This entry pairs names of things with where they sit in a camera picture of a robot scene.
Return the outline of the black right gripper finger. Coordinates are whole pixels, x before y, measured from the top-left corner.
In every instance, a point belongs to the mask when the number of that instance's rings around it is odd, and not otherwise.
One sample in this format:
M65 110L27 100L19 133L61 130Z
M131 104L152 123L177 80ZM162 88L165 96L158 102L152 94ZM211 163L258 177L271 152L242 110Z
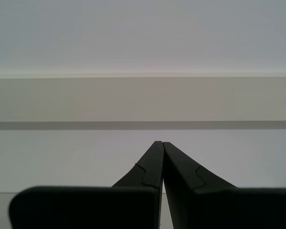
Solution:
M163 143L154 142L111 187L39 186L10 202L14 229L157 229L163 187Z
M175 229L286 229L286 188L240 188L164 142L163 180Z

